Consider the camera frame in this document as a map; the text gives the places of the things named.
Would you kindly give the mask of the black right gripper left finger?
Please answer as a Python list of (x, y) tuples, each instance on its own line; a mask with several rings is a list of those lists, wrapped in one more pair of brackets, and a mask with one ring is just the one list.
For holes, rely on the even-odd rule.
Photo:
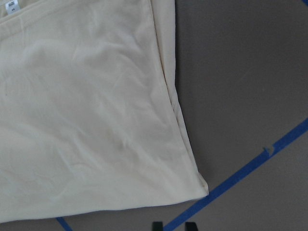
[(152, 231), (164, 231), (164, 225), (161, 221), (155, 221), (152, 223)]

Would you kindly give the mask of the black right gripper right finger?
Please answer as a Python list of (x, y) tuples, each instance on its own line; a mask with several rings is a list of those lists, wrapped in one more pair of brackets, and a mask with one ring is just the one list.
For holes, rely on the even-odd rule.
[(185, 222), (185, 231), (198, 231), (197, 224), (195, 222)]

